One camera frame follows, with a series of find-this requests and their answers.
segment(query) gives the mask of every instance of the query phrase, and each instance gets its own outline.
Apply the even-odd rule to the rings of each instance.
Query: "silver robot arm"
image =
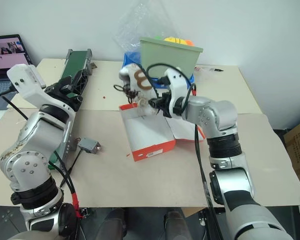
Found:
[[[235,106],[201,96],[189,96],[186,103],[186,79],[172,68],[165,77],[169,80],[168,96],[151,99],[149,104],[163,110],[166,117],[182,118],[202,128],[214,169],[209,174],[212,195],[216,203],[225,207],[231,238],[292,240],[272,213],[253,199],[254,185],[239,143]]]
[[[64,193],[56,186],[48,163],[75,112],[42,90],[45,84],[34,66],[18,64],[7,75],[21,96],[39,108],[20,130],[15,144],[0,156],[0,169],[14,192],[11,201],[21,204],[28,231],[47,232],[44,236],[50,238],[46,239],[67,237],[76,228],[76,211],[72,204],[63,203]],[[29,237],[22,239],[33,239],[36,234],[25,232],[22,236]]]

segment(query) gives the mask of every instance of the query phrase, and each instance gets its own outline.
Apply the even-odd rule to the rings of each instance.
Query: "plastic bag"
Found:
[[[121,18],[114,40],[124,52],[139,52],[140,37],[179,37],[161,0],[139,0]]]

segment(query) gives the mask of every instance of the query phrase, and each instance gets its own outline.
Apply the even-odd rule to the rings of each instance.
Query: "white paper tag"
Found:
[[[160,150],[157,150],[157,151],[153,151],[153,152],[149,152],[146,157],[149,158],[149,157],[152,157],[154,155],[157,155],[157,154],[162,154],[162,152],[164,151],[164,149],[160,149]]]

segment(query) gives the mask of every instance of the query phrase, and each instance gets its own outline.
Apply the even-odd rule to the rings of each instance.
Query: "laptop screen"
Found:
[[[17,36],[0,37],[0,70],[16,64],[31,64],[28,54]]]

